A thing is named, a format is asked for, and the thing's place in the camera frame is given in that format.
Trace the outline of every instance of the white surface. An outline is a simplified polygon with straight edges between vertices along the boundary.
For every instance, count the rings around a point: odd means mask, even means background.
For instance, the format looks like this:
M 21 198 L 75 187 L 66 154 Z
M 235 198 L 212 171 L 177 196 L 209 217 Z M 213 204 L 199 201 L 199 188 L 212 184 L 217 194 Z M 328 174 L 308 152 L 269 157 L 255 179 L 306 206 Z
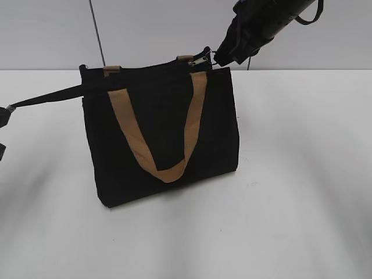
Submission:
M 218 48 L 236 1 L 92 3 L 108 65 L 140 67 Z M 303 18 L 314 18 L 316 7 Z M 371 10 L 370 0 L 325 0 L 318 23 L 291 23 L 252 59 L 252 69 L 372 69 Z M 102 65 L 88 0 L 1 0 L 0 38 L 0 69 Z
M 0 0 L 0 69 L 101 66 L 88 0 Z
M 238 171 L 108 210 L 78 99 L 0 130 L 0 278 L 372 277 L 372 71 L 233 72 Z M 0 71 L 0 103 L 80 83 Z

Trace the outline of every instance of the white table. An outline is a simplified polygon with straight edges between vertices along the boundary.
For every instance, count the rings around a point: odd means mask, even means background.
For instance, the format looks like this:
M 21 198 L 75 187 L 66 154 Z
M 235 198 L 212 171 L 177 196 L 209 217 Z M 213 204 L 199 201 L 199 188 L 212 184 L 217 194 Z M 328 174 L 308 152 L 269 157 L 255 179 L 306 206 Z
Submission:
M 235 71 L 239 168 L 108 210 L 79 99 L 0 142 L 0 278 L 372 278 L 372 71 Z M 80 83 L 0 71 L 0 104 Z

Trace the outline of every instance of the strap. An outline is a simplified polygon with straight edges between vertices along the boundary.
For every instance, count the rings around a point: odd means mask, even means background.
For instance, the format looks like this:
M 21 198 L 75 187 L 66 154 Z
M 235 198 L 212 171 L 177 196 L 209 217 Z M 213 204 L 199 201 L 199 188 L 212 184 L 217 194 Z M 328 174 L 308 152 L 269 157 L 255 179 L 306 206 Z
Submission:
M 119 123 L 138 164 L 156 178 L 165 183 L 178 180 L 185 172 L 188 161 L 194 151 L 199 137 L 200 120 L 207 86 L 205 71 L 191 74 L 194 94 L 188 108 L 184 127 L 184 158 L 167 170 L 158 170 L 138 125 L 127 89 L 109 92 L 110 101 Z
M 55 91 L 46 95 L 41 95 L 35 98 L 27 99 L 18 103 L 14 103 L 9 107 L 13 110 L 22 106 L 39 105 L 41 103 L 51 103 L 70 100 L 84 95 L 101 94 L 102 91 L 109 89 L 109 84 L 112 81 L 111 77 L 105 77 L 98 81 L 93 81 L 88 84 L 81 84 L 74 87 Z
M 316 12 L 315 18 L 312 21 L 309 22 L 305 19 L 302 19 L 300 16 L 296 17 L 296 21 L 302 25 L 310 25 L 318 21 L 318 19 L 321 16 L 321 13 L 323 13 L 323 10 L 324 10 L 324 0 L 318 0 L 318 10 Z

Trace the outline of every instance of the leather tab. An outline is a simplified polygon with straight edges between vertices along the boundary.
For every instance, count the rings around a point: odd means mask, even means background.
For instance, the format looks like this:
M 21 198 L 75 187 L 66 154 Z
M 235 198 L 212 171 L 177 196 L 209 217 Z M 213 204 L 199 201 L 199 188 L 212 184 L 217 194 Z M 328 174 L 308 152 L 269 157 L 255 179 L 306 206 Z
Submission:
M 108 77 L 111 74 L 120 73 L 120 66 L 105 66 L 103 67 L 103 76 Z
M 180 55 L 180 56 L 177 56 L 177 60 L 179 60 L 179 61 L 193 61 L 194 56 L 192 56 L 192 55 Z

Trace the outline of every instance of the plastic buckle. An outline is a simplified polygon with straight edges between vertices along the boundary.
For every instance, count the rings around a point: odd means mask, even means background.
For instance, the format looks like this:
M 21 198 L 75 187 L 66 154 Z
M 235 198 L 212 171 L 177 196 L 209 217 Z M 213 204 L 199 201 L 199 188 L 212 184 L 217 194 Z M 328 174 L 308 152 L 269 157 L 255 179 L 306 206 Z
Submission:
M 10 115 L 14 111 L 15 111 L 15 108 L 13 108 L 12 106 L 8 106 L 6 109 L 0 108 L 0 128 L 7 125 L 10 119 Z

